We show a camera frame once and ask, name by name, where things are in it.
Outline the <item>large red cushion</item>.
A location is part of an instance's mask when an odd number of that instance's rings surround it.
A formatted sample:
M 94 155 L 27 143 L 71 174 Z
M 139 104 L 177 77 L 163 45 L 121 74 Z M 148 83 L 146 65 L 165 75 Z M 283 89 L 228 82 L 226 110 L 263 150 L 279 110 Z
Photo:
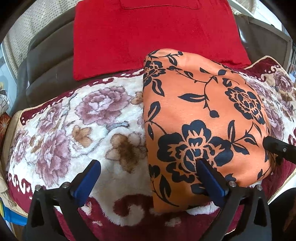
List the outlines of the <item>large red cushion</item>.
M 142 68 L 158 49 L 250 65 L 227 1 L 80 1 L 75 8 L 77 81 Z

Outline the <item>dark brown leather sofa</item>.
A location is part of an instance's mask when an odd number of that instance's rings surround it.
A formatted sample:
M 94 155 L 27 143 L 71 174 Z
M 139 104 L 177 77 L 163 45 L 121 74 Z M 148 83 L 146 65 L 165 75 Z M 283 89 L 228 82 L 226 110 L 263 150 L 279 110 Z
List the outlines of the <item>dark brown leather sofa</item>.
M 16 100 L 11 115 L 37 106 L 86 83 L 73 78 L 73 24 L 71 8 L 46 27 L 29 43 L 27 56 L 17 71 Z M 241 42 L 251 62 L 269 55 L 288 68 L 292 39 L 282 31 L 255 18 L 234 16 Z

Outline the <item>floral plush sofa blanket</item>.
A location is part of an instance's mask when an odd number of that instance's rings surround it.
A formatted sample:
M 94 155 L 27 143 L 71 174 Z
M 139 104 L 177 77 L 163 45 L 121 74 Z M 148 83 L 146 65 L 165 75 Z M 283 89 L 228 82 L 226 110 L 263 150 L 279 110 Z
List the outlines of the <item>floral plush sofa blanket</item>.
M 237 71 L 261 98 L 269 136 L 295 144 L 295 84 L 265 56 Z M 198 240 L 219 209 L 210 200 L 191 209 L 154 209 L 144 129 L 144 68 L 88 82 L 17 112 L 4 140 L 1 198 L 26 217 L 34 188 L 58 188 L 96 159 L 101 174 L 79 214 L 100 240 Z M 295 166 L 284 162 L 260 183 L 276 194 Z

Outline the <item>beige dotted curtain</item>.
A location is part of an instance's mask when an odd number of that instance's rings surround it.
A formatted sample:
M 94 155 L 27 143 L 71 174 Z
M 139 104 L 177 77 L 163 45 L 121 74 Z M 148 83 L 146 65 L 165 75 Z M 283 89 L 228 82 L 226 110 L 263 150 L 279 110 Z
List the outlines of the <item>beige dotted curtain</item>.
M 36 1 L 16 20 L 3 41 L 6 61 L 14 76 L 17 75 L 20 64 L 27 56 L 29 43 L 33 37 L 78 2 L 79 0 Z

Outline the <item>orange floral blouse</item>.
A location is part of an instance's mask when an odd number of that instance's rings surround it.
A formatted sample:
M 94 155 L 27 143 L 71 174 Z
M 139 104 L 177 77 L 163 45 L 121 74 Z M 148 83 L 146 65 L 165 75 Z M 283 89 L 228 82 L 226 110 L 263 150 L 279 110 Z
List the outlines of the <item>orange floral blouse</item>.
M 270 133 L 263 102 L 237 71 L 197 54 L 156 50 L 144 60 L 143 98 L 157 212 L 210 201 L 198 176 L 200 159 L 243 187 L 274 168 L 274 155 L 263 147 Z

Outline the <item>blue yellow toy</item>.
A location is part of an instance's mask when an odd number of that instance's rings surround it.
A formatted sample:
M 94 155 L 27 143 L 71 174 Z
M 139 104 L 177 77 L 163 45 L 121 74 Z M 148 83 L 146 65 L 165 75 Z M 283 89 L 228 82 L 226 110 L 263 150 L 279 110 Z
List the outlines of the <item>blue yellow toy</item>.
M 25 226 L 27 224 L 27 218 L 17 214 L 16 212 L 7 208 L 1 200 L 1 216 L 5 221 L 11 222 L 15 225 Z

